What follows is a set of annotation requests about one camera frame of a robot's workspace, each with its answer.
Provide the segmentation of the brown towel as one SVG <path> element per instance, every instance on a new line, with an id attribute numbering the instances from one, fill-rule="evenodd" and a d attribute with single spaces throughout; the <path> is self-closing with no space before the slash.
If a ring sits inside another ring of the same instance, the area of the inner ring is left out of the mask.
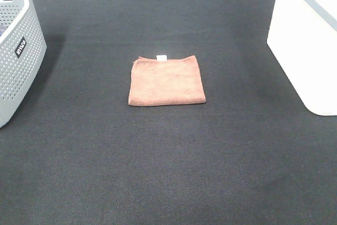
<path id="1" fill-rule="evenodd" d="M 139 57 L 131 69 L 130 106 L 205 103 L 199 64 L 194 55 L 159 61 Z"/>

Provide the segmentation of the black fabric table mat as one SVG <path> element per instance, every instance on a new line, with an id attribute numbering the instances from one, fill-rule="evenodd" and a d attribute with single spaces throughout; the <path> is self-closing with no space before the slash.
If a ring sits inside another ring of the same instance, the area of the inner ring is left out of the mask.
<path id="1" fill-rule="evenodd" d="M 336 224 L 336 118 L 266 44 L 275 0 L 33 0 L 47 51 L 1 128 L 1 224 Z M 206 103 L 131 107 L 134 60 Z"/>

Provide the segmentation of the white storage box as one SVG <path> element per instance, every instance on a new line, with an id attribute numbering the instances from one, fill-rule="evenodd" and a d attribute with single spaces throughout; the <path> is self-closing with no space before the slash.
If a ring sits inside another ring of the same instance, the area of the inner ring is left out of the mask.
<path id="1" fill-rule="evenodd" d="M 336 115 L 336 0 L 275 0 L 267 44 L 305 107 Z"/>

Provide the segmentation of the grey perforated laundry basket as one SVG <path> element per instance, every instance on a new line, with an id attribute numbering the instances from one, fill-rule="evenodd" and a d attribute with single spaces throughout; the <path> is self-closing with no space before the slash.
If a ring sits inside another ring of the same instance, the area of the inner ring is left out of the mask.
<path id="1" fill-rule="evenodd" d="M 33 0 L 1 1 L 1 126 L 31 87 L 47 49 Z"/>

